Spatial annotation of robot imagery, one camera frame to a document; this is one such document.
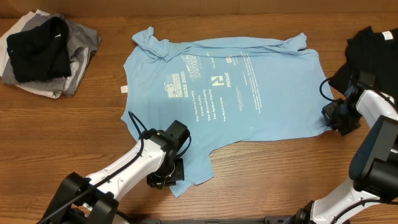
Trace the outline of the light blue t-shirt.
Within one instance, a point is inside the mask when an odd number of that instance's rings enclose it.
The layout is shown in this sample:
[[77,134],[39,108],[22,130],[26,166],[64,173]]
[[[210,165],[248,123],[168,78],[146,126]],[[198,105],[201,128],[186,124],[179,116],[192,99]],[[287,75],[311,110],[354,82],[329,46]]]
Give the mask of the light blue t-shirt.
[[127,102],[122,120],[131,135],[136,115],[148,128],[177,120],[190,131],[179,197],[210,180],[210,154],[239,141],[309,138],[327,130],[322,108],[332,98],[318,53],[305,34],[287,40],[223,37],[173,43],[152,27],[133,35],[136,48],[124,69]]

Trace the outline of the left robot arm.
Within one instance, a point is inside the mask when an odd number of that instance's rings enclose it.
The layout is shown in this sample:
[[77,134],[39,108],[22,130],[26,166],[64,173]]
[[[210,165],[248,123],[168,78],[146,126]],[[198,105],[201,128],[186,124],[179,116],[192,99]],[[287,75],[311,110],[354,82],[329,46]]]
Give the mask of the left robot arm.
[[190,142],[190,132],[179,123],[166,131],[144,130],[137,144],[98,172],[64,178],[41,223],[127,223],[118,210],[121,199],[142,179],[162,189],[184,179],[179,149]]

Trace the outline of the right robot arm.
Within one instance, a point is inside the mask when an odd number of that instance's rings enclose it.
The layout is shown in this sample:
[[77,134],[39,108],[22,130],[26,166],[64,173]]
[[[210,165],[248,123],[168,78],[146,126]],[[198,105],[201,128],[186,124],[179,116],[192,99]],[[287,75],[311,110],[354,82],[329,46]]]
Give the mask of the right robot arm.
[[349,165],[349,177],[309,202],[287,223],[348,223],[364,209],[397,205],[397,110],[384,94],[365,90],[356,104],[370,131]]

